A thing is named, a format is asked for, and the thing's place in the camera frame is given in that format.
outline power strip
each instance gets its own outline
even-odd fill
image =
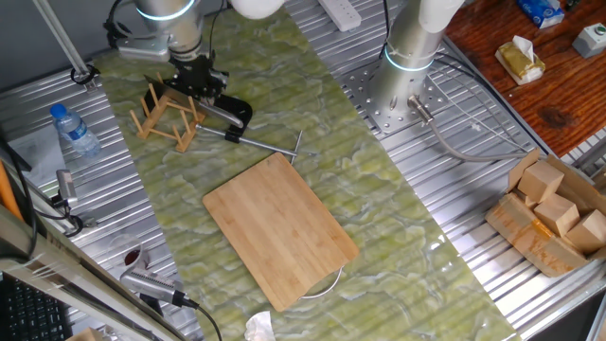
[[[362,17],[348,0],[318,0],[330,19],[342,32],[358,27]]]

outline red liquid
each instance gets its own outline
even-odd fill
[[[133,250],[129,252],[128,255],[126,255],[126,257],[124,258],[124,265],[131,265],[136,259],[139,258],[140,253],[141,251],[139,250]]]

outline cardboard box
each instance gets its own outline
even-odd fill
[[[558,237],[511,191],[516,188],[524,170],[539,160],[534,150],[509,172],[507,194],[486,215],[487,222],[520,253],[550,277],[563,275],[591,260],[606,258],[606,247],[585,256]],[[585,179],[549,155],[547,163],[564,177],[557,193],[573,202],[581,218],[597,209],[606,215],[606,197],[600,195]]]

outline tissue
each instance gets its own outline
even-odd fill
[[[276,341],[269,312],[255,314],[246,322],[246,341]]]
[[[531,63],[534,63],[534,52],[532,52],[532,42],[528,39],[524,39],[520,36],[513,36],[511,42],[518,47],[518,49],[530,59]]]
[[[518,85],[543,76],[545,64],[534,54],[532,42],[519,36],[499,47],[494,54]]]

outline water bottle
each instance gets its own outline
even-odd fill
[[[55,117],[57,132],[72,144],[76,153],[93,157],[101,150],[97,137],[88,130],[78,113],[67,110],[62,104],[55,104],[50,107],[50,115]]]

